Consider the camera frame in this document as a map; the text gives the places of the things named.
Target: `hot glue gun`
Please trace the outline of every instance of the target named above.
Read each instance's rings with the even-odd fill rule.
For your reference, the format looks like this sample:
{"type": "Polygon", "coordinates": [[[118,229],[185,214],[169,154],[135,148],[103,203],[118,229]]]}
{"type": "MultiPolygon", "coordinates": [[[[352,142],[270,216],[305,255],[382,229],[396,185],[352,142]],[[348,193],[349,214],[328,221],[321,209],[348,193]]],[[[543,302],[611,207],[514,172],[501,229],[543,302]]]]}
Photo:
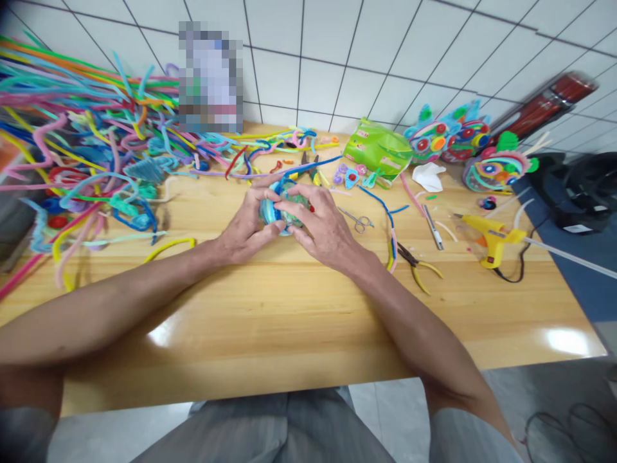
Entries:
{"type": "Polygon", "coordinates": [[[499,267],[504,244],[518,243],[527,237],[527,233],[517,228],[510,231],[506,230],[505,225],[501,222],[485,219],[477,215],[454,215],[459,217],[470,227],[482,233],[482,238],[478,240],[478,243],[488,248],[488,253],[487,256],[480,261],[480,264],[488,269],[499,267]]]}

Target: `white tissue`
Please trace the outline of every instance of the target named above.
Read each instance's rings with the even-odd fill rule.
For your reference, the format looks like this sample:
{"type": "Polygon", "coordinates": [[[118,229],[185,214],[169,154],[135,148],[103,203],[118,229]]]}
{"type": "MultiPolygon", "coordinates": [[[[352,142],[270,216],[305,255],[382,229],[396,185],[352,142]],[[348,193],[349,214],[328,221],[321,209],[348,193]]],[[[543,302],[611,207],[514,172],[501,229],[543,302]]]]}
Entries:
{"type": "Polygon", "coordinates": [[[445,167],[438,166],[435,163],[426,163],[417,166],[411,175],[411,178],[420,183],[422,188],[429,193],[437,193],[443,191],[442,181],[439,180],[437,174],[445,172],[445,167]]]}

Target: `forearm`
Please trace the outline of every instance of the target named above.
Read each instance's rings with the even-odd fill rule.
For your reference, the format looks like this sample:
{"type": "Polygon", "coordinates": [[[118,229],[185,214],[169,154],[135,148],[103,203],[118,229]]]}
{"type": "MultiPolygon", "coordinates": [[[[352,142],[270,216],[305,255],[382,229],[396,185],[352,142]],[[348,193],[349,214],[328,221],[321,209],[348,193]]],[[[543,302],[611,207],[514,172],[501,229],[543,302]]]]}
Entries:
{"type": "Polygon", "coordinates": [[[346,273],[374,302],[403,360],[422,381],[462,397],[486,392],[469,353],[441,319],[390,275],[375,254],[360,256],[346,273]]]}
{"type": "Polygon", "coordinates": [[[46,302],[0,329],[0,365],[46,365],[110,344],[223,265],[216,241],[46,302]]]}

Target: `person's right hand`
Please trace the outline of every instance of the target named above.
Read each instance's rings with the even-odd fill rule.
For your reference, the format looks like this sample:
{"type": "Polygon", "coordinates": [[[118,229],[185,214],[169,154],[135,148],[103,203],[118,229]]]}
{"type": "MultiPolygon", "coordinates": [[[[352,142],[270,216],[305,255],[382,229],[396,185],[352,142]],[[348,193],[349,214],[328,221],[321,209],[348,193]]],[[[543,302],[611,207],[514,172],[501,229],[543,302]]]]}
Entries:
{"type": "Polygon", "coordinates": [[[302,204],[290,201],[274,204],[275,209],[295,215],[312,235],[309,236],[301,228],[290,226],[288,230],[296,241],[322,264],[343,273],[350,272],[354,262],[363,259],[368,251],[353,238],[330,192],[320,186],[298,184],[287,193],[306,197],[314,209],[311,212],[302,204]]]}

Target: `pliers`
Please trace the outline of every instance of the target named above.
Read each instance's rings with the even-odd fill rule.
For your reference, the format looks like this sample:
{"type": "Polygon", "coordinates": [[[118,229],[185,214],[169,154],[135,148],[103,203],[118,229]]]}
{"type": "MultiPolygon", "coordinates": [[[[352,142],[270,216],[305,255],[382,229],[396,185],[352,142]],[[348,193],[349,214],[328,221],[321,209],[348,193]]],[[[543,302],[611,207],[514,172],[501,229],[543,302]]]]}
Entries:
{"type": "Polygon", "coordinates": [[[405,249],[405,247],[401,243],[398,243],[398,253],[402,256],[403,259],[409,262],[409,265],[411,265],[411,274],[413,275],[413,279],[416,280],[416,283],[418,284],[420,289],[430,296],[431,294],[428,292],[426,286],[424,286],[422,284],[422,281],[420,280],[420,276],[418,275],[418,266],[424,266],[433,270],[441,279],[443,279],[442,273],[437,270],[432,264],[416,259],[407,249],[405,249]]]}
{"type": "MultiPolygon", "coordinates": [[[[313,162],[319,162],[319,154],[315,156],[315,160],[313,162]]],[[[300,162],[300,165],[305,165],[308,163],[309,163],[309,157],[307,156],[307,152],[305,151],[304,153],[302,153],[302,160],[300,162]]],[[[292,179],[293,181],[296,181],[303,173],[304,172],[300,174],[298,173],[291,174],[289,178],[292,179]]],[[[319,179],[317,168],[313,167],[312,169],[309,169],[308,174],[310,175],[310,179],[314,185],[321,186],[321,180],[319,179]]]]}

